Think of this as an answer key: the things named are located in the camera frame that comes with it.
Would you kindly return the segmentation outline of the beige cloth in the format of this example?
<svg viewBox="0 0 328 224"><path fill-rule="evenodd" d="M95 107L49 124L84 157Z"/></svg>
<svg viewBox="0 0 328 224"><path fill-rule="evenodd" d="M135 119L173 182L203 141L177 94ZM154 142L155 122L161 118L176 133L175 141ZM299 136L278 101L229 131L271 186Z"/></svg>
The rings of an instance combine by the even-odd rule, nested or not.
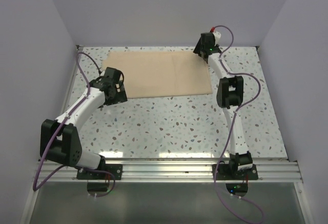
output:
<svg viewBox="0 0 328 224"><path fill-rule="evenodd" d="M208 65L191 51L110 52L102 67L124 74L129 99L212 93Z"/></svg>

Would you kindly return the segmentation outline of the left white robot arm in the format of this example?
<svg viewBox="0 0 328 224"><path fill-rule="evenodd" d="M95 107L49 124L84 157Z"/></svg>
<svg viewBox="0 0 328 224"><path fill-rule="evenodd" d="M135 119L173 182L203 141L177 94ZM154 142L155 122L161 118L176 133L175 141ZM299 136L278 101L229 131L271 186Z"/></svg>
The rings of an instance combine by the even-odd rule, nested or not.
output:
<svg viewBox="0 0 328 224"><path fill-rule="evenodd" d="M74 167L87 168L95 179L106 175L104 157L82 148L79 131L96 109L126 102L124 74L107 67L87 84L82 96L56 119L41 125L40 156L44 160Z"/></svg>

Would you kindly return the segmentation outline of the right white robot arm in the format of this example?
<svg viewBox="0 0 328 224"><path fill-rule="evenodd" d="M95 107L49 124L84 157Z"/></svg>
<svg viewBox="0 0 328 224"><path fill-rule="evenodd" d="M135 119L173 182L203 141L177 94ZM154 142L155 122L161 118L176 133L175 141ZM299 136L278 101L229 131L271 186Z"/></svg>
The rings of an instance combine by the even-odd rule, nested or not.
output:
<svg viewBox="0 0 328 224"><path fill-rule="evenodd" d="M221 34L214 29L202 33L193 51L201 57L219 79L216 100L225 115L228 126L229 163L216 172L220 179L240 179L253 167L253 159L245 141L244 131L237 109L243 103L243 77L232 74L229 67L220 59L222 51L219 48Z"/></svg>

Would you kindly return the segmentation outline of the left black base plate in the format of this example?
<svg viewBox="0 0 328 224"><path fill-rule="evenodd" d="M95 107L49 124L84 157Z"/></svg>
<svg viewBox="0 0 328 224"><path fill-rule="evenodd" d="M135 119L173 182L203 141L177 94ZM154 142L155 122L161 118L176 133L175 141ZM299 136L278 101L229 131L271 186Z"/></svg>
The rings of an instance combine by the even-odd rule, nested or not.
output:
<svg viewBox="0 0 328 224"><path fill-rule="evenodd" d="M122 173L122 164L105 164L101 169L80 169L76 178L78 180L121 180Z"/></svg>

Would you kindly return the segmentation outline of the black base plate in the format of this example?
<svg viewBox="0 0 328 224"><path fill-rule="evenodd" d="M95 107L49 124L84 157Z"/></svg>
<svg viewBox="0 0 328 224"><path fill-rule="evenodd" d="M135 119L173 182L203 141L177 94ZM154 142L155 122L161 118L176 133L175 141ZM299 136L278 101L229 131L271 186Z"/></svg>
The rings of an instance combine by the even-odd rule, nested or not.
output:
<svg viewBox="0 0 328 224"><path fill-rule="evenodd" d="M216 180L258 180L258 172L256 165L253 165L250 169L235 171L233 172L229 165L219 164L218 170L216 169L216 164L212 165L212 174L216 173Z"/></svg>
<svg viewBox="0 0 328 224"><path fill-rule="evenodd" d="M122 173L122 164L105 164L101 169L80 169L76 178L78 180L121 180Z"/></svg>

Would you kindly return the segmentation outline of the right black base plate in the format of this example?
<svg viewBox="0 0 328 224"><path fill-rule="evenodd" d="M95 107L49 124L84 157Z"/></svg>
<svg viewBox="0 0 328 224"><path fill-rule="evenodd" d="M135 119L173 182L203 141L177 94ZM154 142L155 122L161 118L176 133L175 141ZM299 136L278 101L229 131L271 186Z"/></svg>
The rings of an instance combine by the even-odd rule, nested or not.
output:
<svg viewBox="0 0 328 224"><path fill-rule="evenodd" d="M256 165L253 165L250 169L235 171L233 172L229 165L219 164L218 170L216 169L216 164L212 165L212 174L216 173L216 180L258 180L258 172Z"/></svg>

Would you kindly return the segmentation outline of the aluminium rail frame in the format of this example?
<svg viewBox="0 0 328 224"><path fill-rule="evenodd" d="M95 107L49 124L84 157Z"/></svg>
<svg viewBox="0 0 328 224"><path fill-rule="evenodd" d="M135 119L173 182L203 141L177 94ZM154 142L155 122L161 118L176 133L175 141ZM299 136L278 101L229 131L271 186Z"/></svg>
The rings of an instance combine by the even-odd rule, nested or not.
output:
<svg viewBox="0 0 328 224"><path fill-rule="evenodd" d="M245 98L261 93L239 112L258 180L249 180L252 203L221 197L239 215L266 223L307 223L298 164L283 144L255 47L226 52L229 66L249 72ZM131 99L96 109L79 131L82 148L107 164L122 164L108 196L93 199L77 171L61 168L31 192L23 223L239 223L221 203L212 165L228 160L229 129L214 94Z"/></svg>

